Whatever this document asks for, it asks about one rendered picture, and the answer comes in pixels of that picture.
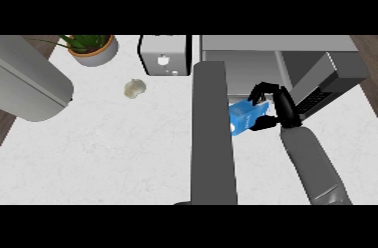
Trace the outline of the blue milk carton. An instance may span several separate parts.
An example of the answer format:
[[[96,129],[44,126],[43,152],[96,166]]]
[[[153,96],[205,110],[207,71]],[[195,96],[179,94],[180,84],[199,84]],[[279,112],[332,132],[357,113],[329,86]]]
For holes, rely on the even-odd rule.
[[[241,100],[229,106],[230,134],[233,136],[254,126],[257,118],[266,114],[267,109],[269,102],[252,105],[248,100]]]

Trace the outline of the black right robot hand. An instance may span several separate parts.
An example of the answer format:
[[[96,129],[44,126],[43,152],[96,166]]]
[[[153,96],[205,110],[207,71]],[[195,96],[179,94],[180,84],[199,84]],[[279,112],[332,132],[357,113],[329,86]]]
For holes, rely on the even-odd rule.
[[[252,105],[257,105],[266,99],[266,94],[273,95],[276,115],[260,116],[255,119],[255,124],[251,127],[251,130],[258,131],[272,128],[276,124],[280,124],[285,129],[300,127],[303,125],[300,114],[286,88],[277,84],[260,82],[254,86],[248,97],[248,101]]]

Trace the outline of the pale garlic bulb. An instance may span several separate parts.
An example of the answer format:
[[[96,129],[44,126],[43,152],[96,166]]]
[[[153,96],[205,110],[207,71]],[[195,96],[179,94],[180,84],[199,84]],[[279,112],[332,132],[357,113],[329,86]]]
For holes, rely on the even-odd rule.
[[[140,79],[131,79],[124,86],[124,95],[134,99],[146,91],[146,84]]]

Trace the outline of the grey microwave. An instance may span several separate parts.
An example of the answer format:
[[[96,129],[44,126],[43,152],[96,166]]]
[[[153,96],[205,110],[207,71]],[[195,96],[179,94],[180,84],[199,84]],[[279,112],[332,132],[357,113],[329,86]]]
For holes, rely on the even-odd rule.
[[[258,83],[273,83],[288,89],[304,119],[369,77],[347,35],[202,35],[199,55],[224,63],[232,103]]]

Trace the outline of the green plant in grey pot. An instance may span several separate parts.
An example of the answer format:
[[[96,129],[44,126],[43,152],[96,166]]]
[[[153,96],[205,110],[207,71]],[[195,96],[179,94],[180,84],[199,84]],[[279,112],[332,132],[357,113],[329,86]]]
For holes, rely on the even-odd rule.
[[[114,35],[60,35],[63,43],[49,42],[34,38],[34,41],[49,42],[63,47],[77,62],[86,67],[106,64],[118,53],[118,41]]]

